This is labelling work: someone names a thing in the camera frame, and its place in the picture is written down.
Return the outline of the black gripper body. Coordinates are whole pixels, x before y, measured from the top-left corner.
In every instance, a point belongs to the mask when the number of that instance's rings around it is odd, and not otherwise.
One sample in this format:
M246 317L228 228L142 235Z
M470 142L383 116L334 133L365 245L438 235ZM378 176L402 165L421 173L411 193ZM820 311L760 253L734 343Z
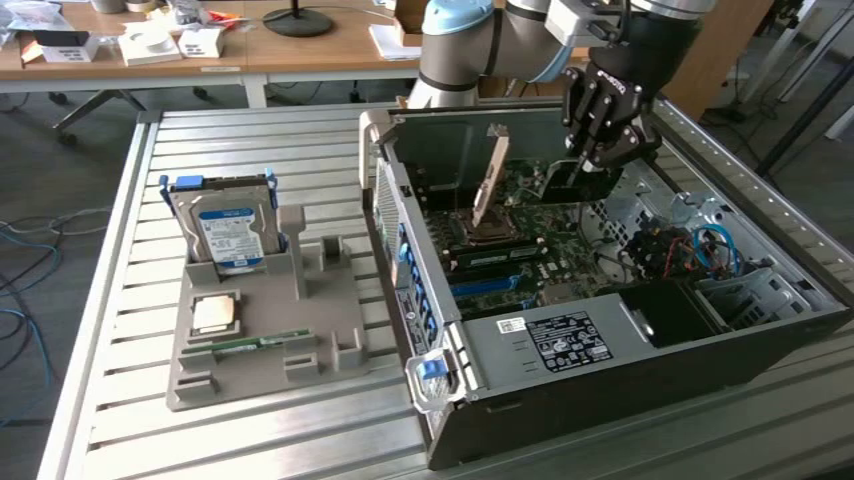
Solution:
M671 17L623 17L619 26L591 20L587 30L607 47L595 47L590 58L607 79L619 81L629 93L641 87L631 123L651 111L651 103L673 79L701 31L701 20Z

